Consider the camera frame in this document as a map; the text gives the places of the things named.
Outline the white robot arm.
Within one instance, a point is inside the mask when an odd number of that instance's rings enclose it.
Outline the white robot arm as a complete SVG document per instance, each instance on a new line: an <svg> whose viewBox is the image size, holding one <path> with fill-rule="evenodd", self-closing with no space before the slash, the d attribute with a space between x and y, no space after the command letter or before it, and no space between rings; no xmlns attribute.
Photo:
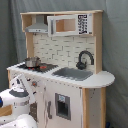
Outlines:
<svg viewBox="0 0 128 128"><path fill-rule="evenodd" d="M23 74L10 81L11 87L0 92L0 108L11 105L12 114L0 117L0 128L38 128L29 114L35 102L33 92Z"/></svg>

